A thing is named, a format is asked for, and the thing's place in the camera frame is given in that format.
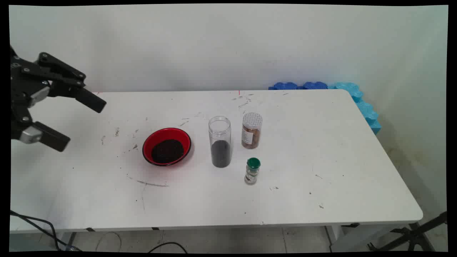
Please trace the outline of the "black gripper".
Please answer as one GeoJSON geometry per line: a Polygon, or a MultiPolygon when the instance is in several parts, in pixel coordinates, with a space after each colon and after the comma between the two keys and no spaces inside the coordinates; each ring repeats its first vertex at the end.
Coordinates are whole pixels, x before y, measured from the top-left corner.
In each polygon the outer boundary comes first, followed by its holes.
{"type": "Polygon", "coordinates": [[[85,89],[86,75],[49,53],[41,52],[35,62],[18,56],[10,46],[10,123],[11,139],[24,144],[42,143],[63,152],[70,138],[41,123],[33,122],[29,113],[31,88],[27,78],[51,81],[48,96],[68,97],[101,113],[106,101],[85,89]]]}

